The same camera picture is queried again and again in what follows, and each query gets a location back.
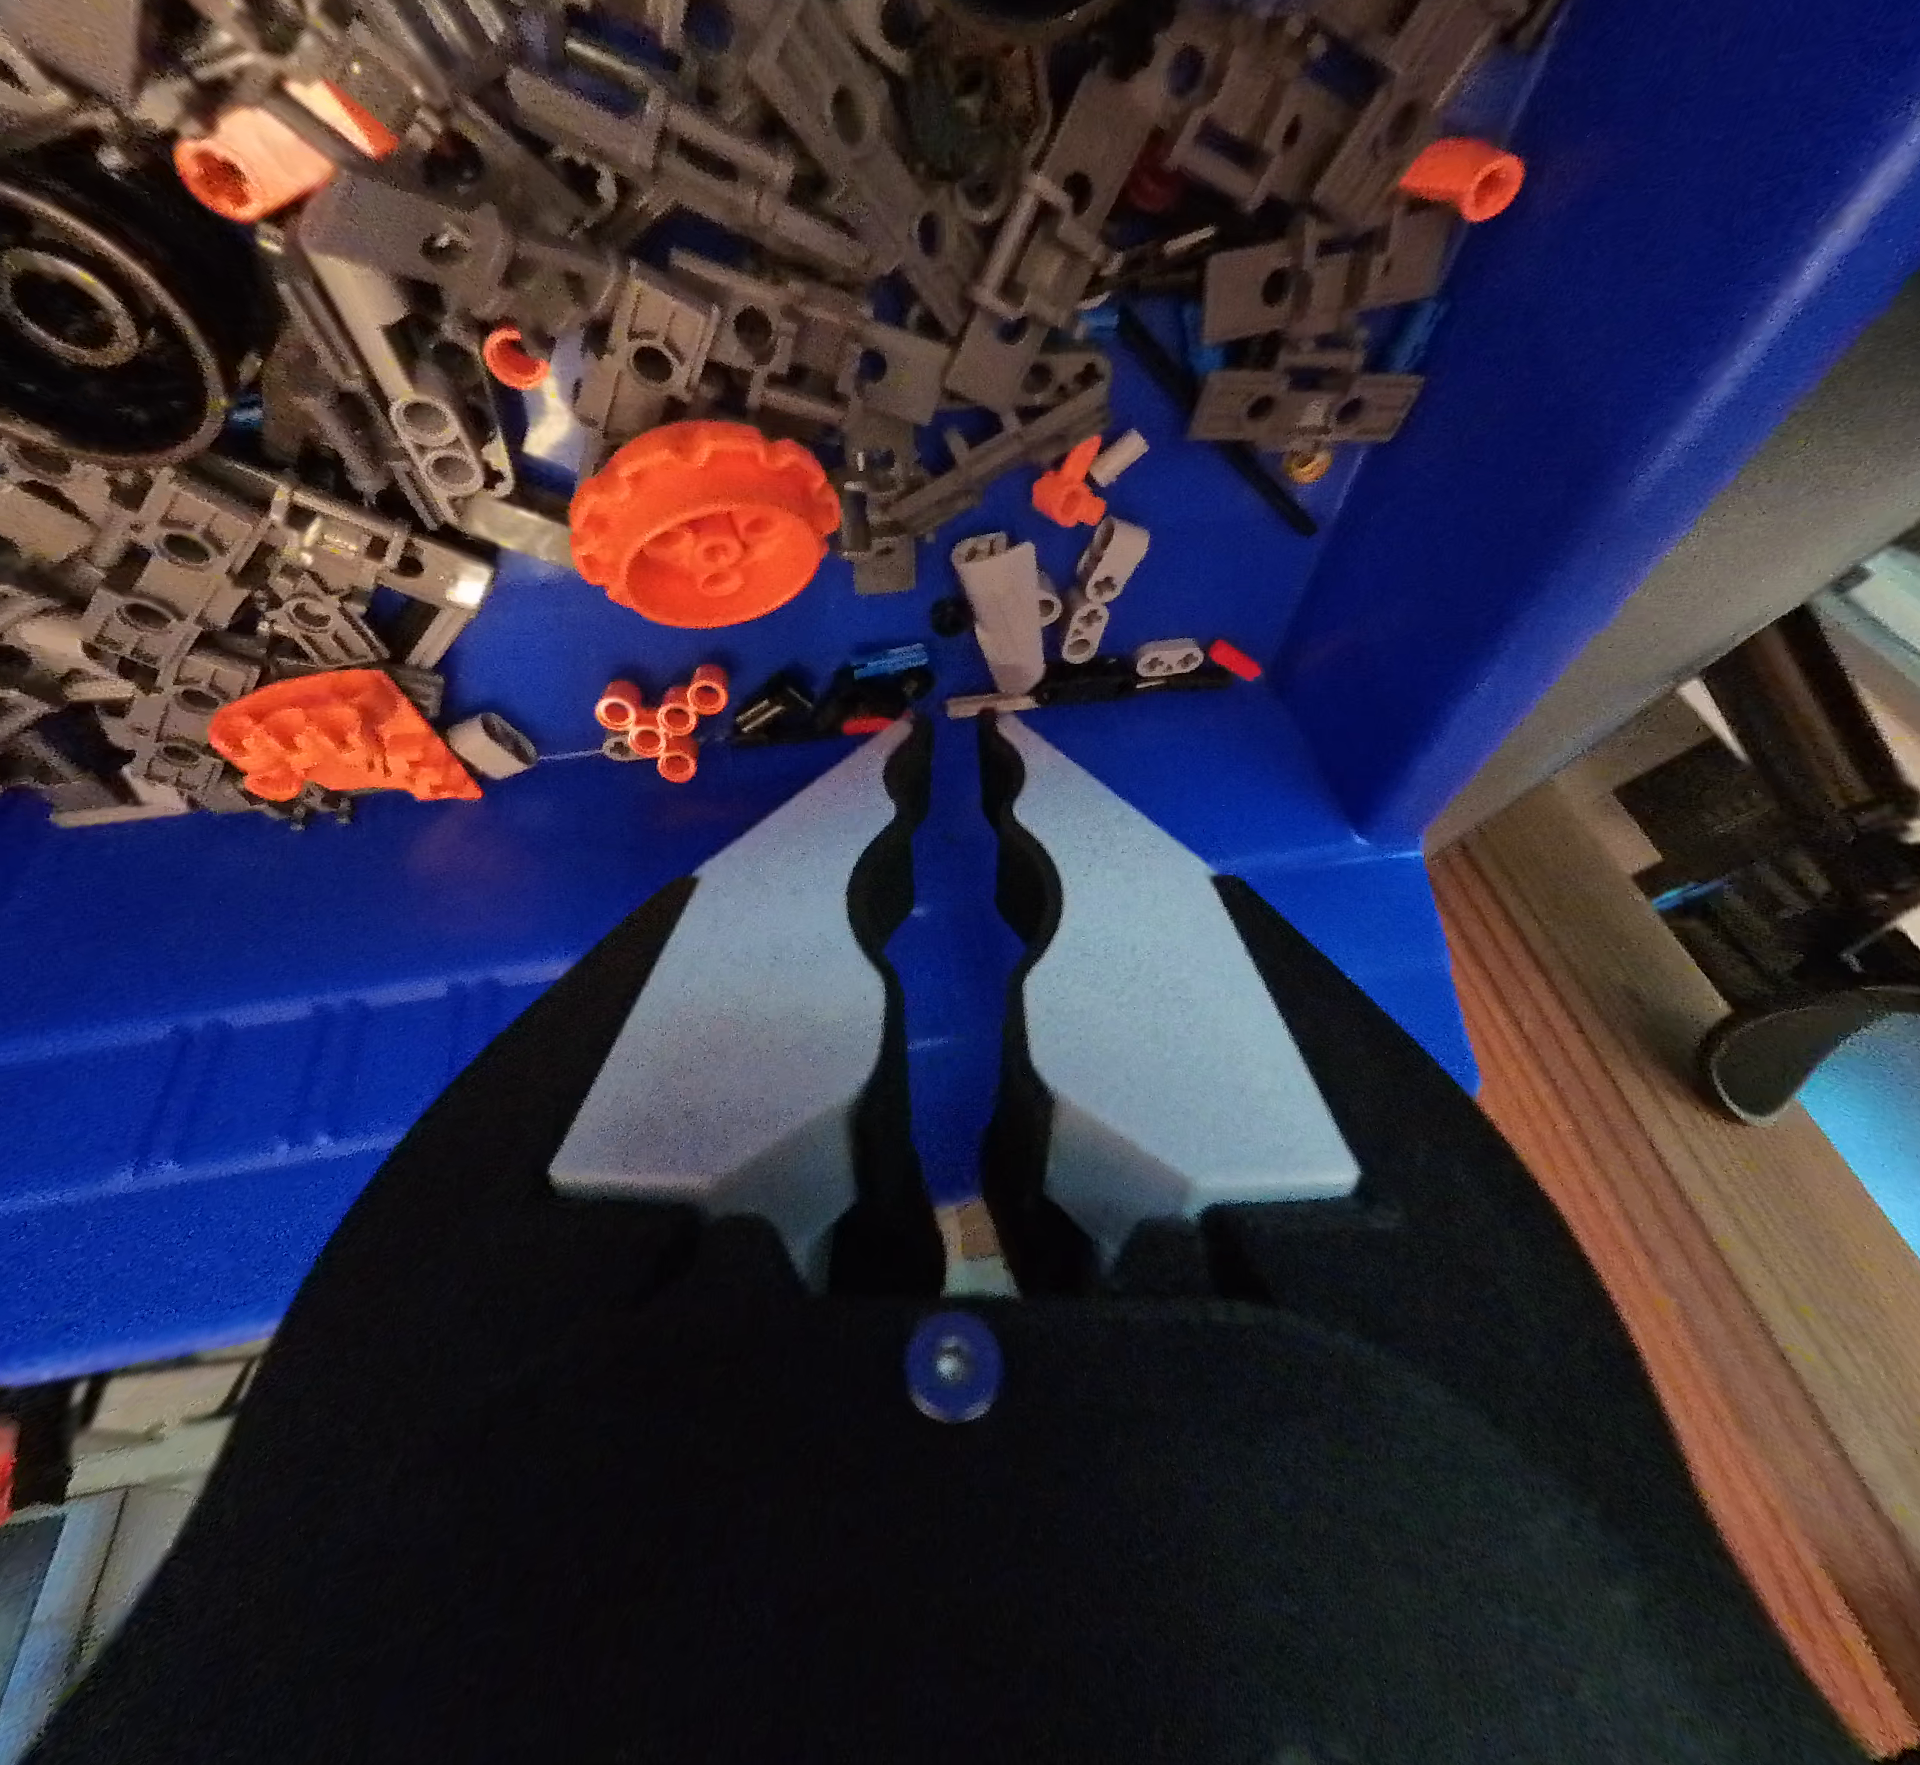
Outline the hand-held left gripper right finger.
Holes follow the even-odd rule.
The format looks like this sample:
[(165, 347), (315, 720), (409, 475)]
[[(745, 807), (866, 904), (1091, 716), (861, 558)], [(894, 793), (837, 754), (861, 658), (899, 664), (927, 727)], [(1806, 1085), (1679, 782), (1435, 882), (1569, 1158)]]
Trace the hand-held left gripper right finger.
[(1015, 717), (976, 731), (1020, 937), (981, 1193), (1020, 1290), (1149, 1225), (1348, 1202), (1357, 1158), (1208, 860)]

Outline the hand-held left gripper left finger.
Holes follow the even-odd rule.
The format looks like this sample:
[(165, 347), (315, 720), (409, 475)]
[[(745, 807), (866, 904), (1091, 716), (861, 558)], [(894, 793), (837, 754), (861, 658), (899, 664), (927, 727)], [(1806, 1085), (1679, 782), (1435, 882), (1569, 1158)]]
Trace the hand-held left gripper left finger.
[(945, 1286), (886, 956), (930, 778), (930, 722), (889, 722), (709, 858), (552, 1159), (560, 1193), (760, 1218), (807, 1284)]

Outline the small orange pin hub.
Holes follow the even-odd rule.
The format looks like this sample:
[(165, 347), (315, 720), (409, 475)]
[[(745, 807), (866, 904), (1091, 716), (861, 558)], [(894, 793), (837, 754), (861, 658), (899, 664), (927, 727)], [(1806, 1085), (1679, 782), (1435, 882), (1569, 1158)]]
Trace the small orange pin hub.
[(612, 677), (595, 700), (601, 754), (623, 764), (651, 764), (674, 784), (689, 784), (703, 761), (703, 733), (732, 704), (732, 677), (716, 663), (649, 700), (628, 677)]

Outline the blue plastic storage bin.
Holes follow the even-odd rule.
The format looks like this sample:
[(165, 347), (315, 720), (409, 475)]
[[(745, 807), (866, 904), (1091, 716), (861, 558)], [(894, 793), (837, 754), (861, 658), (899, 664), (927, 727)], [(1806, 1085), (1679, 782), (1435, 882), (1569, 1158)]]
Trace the blue plastic storage bin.
[[(1457, 234), (1402, 433), (1299, 490), (1299, 535), (1144, 388), (1116, 639), (1246, 619), (1259, 681), (1015, 717), (1309, 925), (1455, 1073), (1418, 849), (1794, 394), (1916, 266), (1916, 0), (1567, 0), (1469, 98), (1523, 163)], [(751, 696), (919, 641), (939, 836), (982, 720), (973, 637), (844, 572), (748, 631)], [(592, 701), (722, 648), (503, 559), (444, 663), (534, 768), (348, 817), (56, 825), (5, 796), (5, 1383), (263, 1337), (378, 1162), (630, 904), (866, 744), (741, 746), (689, 784), (601, 754)]]

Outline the pile of grey building pieces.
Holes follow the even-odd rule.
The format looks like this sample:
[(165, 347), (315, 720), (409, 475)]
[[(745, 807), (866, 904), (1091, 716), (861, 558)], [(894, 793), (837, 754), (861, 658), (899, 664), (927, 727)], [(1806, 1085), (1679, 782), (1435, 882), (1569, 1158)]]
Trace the pile of grey building pieces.
[(176, 464), (5, 433), (5, 796), (56, 825), (348, 817), (254, 800), (221, 708), (381, 670), (480, 788), (537, 764), (446, 722), (504, 558), (577, 577), (572, 492), (685, 419), (802, 443), (840, 496), (804, 592), (721, 646), (703, 750), (855, 740), (927, 648), (825, 684), (748, 631), (826, 574), (973, 637), (991, 722), (1259, 681), (1246, 619), (1116, 639), (1147, 533), (1110, 508), (1144, 388), (1299, 535), (1299, 490), (1402, 433), (1457, 234), (1523, 163), (1469, 98), (1567, 0), (5, 0), (5, 156), (80, 142), (252, 236), (281, 324)]

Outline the orange wedge plate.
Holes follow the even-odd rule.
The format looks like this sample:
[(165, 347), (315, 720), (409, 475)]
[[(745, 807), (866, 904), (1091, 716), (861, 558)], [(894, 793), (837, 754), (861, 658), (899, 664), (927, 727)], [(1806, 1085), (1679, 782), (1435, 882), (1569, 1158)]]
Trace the orange wedge plate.
[(418, 802), (479, 802), (483, 788), (392, 677), (381, 670), (268, 684), (207, 722), (207, 739), (254, 800), (308, 788), (401, 790)]

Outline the orange sprocket wheel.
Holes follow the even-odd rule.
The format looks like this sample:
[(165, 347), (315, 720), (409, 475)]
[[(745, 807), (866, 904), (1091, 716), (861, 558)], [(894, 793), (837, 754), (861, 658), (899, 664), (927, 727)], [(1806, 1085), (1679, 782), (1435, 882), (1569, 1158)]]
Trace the orange sprocket wheel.
[(568, 505), (578, 575), (674, 629), (728, 629), (784, 608), (838, 529), (840, 496), (811, 452), (718, 419), (632, 438)]

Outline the plywood table edge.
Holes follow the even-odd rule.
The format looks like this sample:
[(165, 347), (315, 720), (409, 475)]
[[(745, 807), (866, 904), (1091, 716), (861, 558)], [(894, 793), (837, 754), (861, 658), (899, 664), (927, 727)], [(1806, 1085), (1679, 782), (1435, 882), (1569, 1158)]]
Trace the plywood table edge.
[(1723, 1002), (1596, 797), (1553, 781), (1431, 858), (1484, 1107), (1569, 1221), (1709, 1511), (1817, 1690), (1916, 1752), (1916, 1257), (1806, 1111), (1695, 1088)]

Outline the black chair base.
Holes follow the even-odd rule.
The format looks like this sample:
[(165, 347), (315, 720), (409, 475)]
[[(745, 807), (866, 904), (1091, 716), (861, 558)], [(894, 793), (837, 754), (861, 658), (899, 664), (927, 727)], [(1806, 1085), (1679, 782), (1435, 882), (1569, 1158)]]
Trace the black chair base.
[(1622, 782), (1636, 881), (1727, 1012), (1695, 1053), (1715, 1107), (1788, 1111), (1861, 1032), (1918, 1017), (1916, 782), (1800, 606), (1711, 663), (1727, 723)]

